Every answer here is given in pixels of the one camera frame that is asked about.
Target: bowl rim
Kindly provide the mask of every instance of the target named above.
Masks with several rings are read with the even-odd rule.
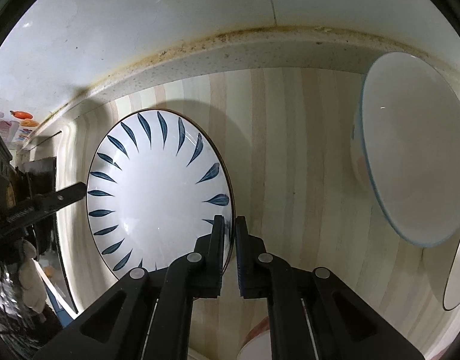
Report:
[[[231,185],[231,180],[230,180],[230,174],[228,173],[228,169],[227,169],[227,166],[225,165],[224,161],[223,161],[223,157],[222,155],[220,154],[220,152],[218,151],[215,143],[211,140],[211,138],[209,137],[209,135],[203,130],[203,128],[201,128],[198,123],[194,122],[192,119],[190,119],[189,117],[181,114],[180,112],[178,111],[174,111],[172,109],[168,109],[168,108],[162,108],[162,107],[148,107],[148,108],[142,108],[142,109],[139,109],[137,111],[133,111],[131,113],[129,113],[128,115],[125,115],[123,118],[119,119],[116,123],[114,123],[114,125],[110,128],[110,130],[108,130],[105,135],[103,136],[103,138],[100,140],[100,143],[98,144],[97,148],[96,148],[96,151],[93,155],[93,158],[92,158],[92,161],[90,162],[90,167],[88,168],[88,174],[87,174],[87,177],[86,177],[86,185],[87,185],[87,189],[88,189],[88,180],[90,178],[90,171],[92,169],[92,165],[93,165],[93,161],[95,160],[95,157],[96,157],[96,152],[98,151],[98,148],[100,147],[100,145],[102,144],[102,142],[104,141],[104,139],[106,138],[106,136],[108,135],[109,132],[111,132],[111,130],[113,130],[113,128],[115,128],[120,122],[122,122],[123,120],[127,119],[128,117],[130,116],[133,116],[135,114],[138,114],[140,112],[145,112],[145,111],[165,111],[165,112],[169,112],[171,114],[174,114],[174,115],[177,115],[177,116],[180,116],[182,117],[183,119],[185,119],[188,123],[190,123],[191,125],[193,125],[197,130],[198,132],[200,132],[204,137],[205,139],[208,141],[208,143],[210,143],[210,146],[212,147],[214,153],[216,154],[216,158],[218,158],[219,162],[220,162],[220,165],[222,166],[222,170],[223,170],[223,174],[225,176],[225,179],[227,180],[227,184],[228,184],[228,192],[230,194],[229,198],[230,198],[230,203],[231,203],[231,224],[230,224],[230,231],[229,231],[229,240],[228,240],[228,243],[229,243],[229,247],[228,247],[228,255],[227,255],[227,259],[225,261],[223,261],[223,266],[222,266],[222,274],[225,273],[225,271],[227,270],[230,262],[231,262],[231,259],[232,259],[232,255],[233,255],[233,246],[235,244],[235,234],[236,234],[236,230],[235,230],[235,197],[233,195],[233,187]],[[89,218],[89,215],[88,215],[88,200],[87,200],[87,196],[85,194],[85,208],[86,208],[86,220],[88,222],[88,227],[90,228],[90,231],[91,231],[91,226],[90,226],[90,218]],[[96,250],[98,251],[98,254],[100,255],[100,258],[103,260],[105,266],[109,269],[109,271],[113,274],[113,276],[118,280],[118,276],[116,276],[115,272],[108,266],[107,262],[105,261],[105,259],[103,258],[101,252],[99,251],[98,249],[98,246],[96,245],[96,241],[95,241],[95,237],[92,233],[92,240],[93,240],[93,243],[95,244],[95,247],[96,247]]]
[[[460,239],[458,240],[458,244],[456,245],[455,253],[453,253],[452,264],[450,265],[450,270],[448,271],[448,276],[446,277],[446,280],[445,280],[445,287],[443,289],[442,307],[443,307],[443,309],[445,311],[454,310],[455,308],[457,308],[460,305],[460,301],[459,301],[458,304],[456,304],[455,306],[451,307],[450,309],[447,309],[445,307],[445,297],[446,297],[446,294],[447,294],[448,282],[450,281],[450,275],[452,274],[452,269],[453,269],[453,266],[455,265],[456,255],[458,254],[459,249],[460,249]]]
[[[363,93],[365,91],[365,85],[367,83],[368,74],[370,73],[371,69],[375,66],[376,63],[380,62],[381,59],[383,59],[383,58],[385,58],[385,57],[387,57],[389,55],[393,55],[393,54],[400,54],[400,55],[410,56],[410,57],[416,58],[419,61],[423,62],[424,64],[428,65],[430,68],[435,70],[442,77],[443,81],[446,83],[446,85],[449,88],[449,90],[452,91],[452,93],[454,94],[455,98],[458,100],[459,103],[460,103],[460,100],[459,100],[458,96],[455,94],[455,92],[452,89],[452,87],[450,86],[450,84],[443,78],[443,76],[432,65],[430,65],[429,63],[423,61],[422,59],[420,59],[420,58],[418,58],[418,57],[416,57],[416,56],[414,56],[412,54],[409,54],[408,52],[400,52],[400,51],[389,52],[389,53],[386,52],[385,54],[379,56],[372,63],[372,65],[368,69],[367,73],[365,74],[365,77],[363,78],[363,83],[362,83],[362,86],[361,86],[361,91],[360,91],[360,100],[359,100],[359,105],[358,105],[358,116],[356,118],[356,121],[358,123],[358,128],[360,129],[361,148],[362,148],[362,152],[363,152],[363,157],[365,159],[365,166],[367,168],[368,178],[370,180],[371,189],[373,190],[373,194],[375,195],[375,198],[377,199],[378,205],[379,205],[380,209],[382,210],[383,216],[389,222],[389,224],[393,228],[393,230],[401,238],[403,238],[407,242],[411,243],[412,245],[421,247],[421,248],[422,247],[423,248],[425,248],[425,247],[427,247],[427,248],[428,247],[434,247],[434,246],[442,244],[443,242],[447,241],[452,235],[454,235],[455,232],[457,232],[457,230],[459,229],[460,224],[449,235],[447,235],[445,238],[443,238],[441,240],[438,240],[437,242],[433,242],[433,243],[421,243],[421,242],[418,242],[418,241],[416,241],[414,239],[411,239],[410,237],[405,235],[401,230],[399,230],[398,226],[396,226],[394,221],[390,218],[390,214],[389,214],[388,210],[386,209],[385,205],[383,204],[382,197],[380,196],[380,193],[378,192],[378,188],[376,186],[375,180],[373,178],[373,174],[371,172],[370,160],[368,159],[368,151],[367,151],[367,146],[366,146],[366,143],[365,143],[365,132],[364,132],[364,129],[363,129]]]

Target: fruit sticker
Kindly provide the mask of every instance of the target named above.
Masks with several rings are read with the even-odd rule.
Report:
[[[15,147],[12,143],[21,145],[40,123],[33,119],[36,108],[31,108],[31,113],[16,107],[11,107],[14,111],[9,111],[9,108],[8,100],[0,99],[0,136],[9,147]]]
[[[17,119],[22,119],[20,126],[37,127],[39,123],[33,120],[33,115],[25,111],[10,111],[11,115]]]
[[[33,115],[24,111],[10,111],[10,113],[17,119],[33,119]]]
[[[20,126],[22,126],[22,127],[36,127],[38,125],[39,125],[39,123],[35,122],[32,119],[25,119],[25,120],[22,120],[20,122]]]

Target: white wall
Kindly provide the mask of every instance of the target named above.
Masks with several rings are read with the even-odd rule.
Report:
[[[38,0],[0,49],[0,112],[42,122],[131,62],[222,32],[328,26],[381,35],[460,70],[460,39],[429,0]]]

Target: white bowl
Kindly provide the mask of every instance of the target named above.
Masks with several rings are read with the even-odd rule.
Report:
[[[193,251],[223,215],[224,259],[233,236],[230,179],[216,147],[193,122],[149,109],[120,120],[100,143],[88,175],[95,244],[117,278],[169,266]]]
[[[431,247],[460,229],[460,102],[427,63],[403,52],[375,61],[351,157],[359,182],[408,242]]]
[[[236,360],[270,360],[271,358],[270,330],[265,330],[245,344],[238,353]]]

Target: blue rim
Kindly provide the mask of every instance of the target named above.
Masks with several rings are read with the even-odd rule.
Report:
[[[367,172],[368,172],[368,178],[370,179],[370,184],[371,184],[371,188],[373,190],[373,193],[375,194],[375,197],[377,199],[377,202],[378,202],[378,205],[380,206],[380,209],[382,210],[383,212],[383,216],[385,217],[385,219],[389,222],[390,226],[393,228],[393,230],[395,230],[395,232],[401,237],[403,238],[404,240],[406,240],[407,242],[411,243],[412,245],[415,245],[415,246],[418,246],[418,247],[434,247],[434,246],[438,246],[442,243],[444,243],[445,241],[447,241],[452,235],[455,234],[455,232],[458,230],[458,228],[456,228],[450,235],[448,235],[447,237],[445,237],[444,239],[436,242],[436,243],[430,243],[430,244],[422,244],[422,243],[419,243],[419,242],[416,242],[414,240],[411,240],[410,238],[408,238],[407,236],[405,236],[399,229],[398,227],[395,225],[395,223],[391,220],[390,218],[390,214],[389,212],[387,211],[387,209],[385,208],[384,204],[383,204],[383,201],[382,201],[382,198],[380,197],[380,193],[378,192],[378,188],[376,186],[376,183],[375,183],[375,180],[373,178],[373,174],[371,173],[371,168],[370,168],[370,160],[368,159],[368,153],[367,153],[367,146],[365,144],[365,134],[363,132],[363,93],[365,92],[365,84],[367,82],[367,77],[368,77],[368,73],[370,73],[370,70],[373,68],[373,66],[380,60],[382,59],[383,57],[385,56],[388,56],[390,54],[407,54],[409,56],[411,56],[411,54],[408,54],[406,52],[387,52],[386,54],[383,54],[382,56],[378,57],[373,63],[372,65],[370,66],[370,69],[368,69],[368,72],[367,74],[365,74],[365,77],[363,79],[363,85],[361,87],[361,93],[360,93],[360,102],[359,102],[359,109],[358,109],[358,118],[357,118],[357,122],[358,122],[358,128],[360,130],[360,138],[361,138],[361,148],[362,148],[362,151],[363,151],[363,157],[365,158],[365,166],[367,167]]]

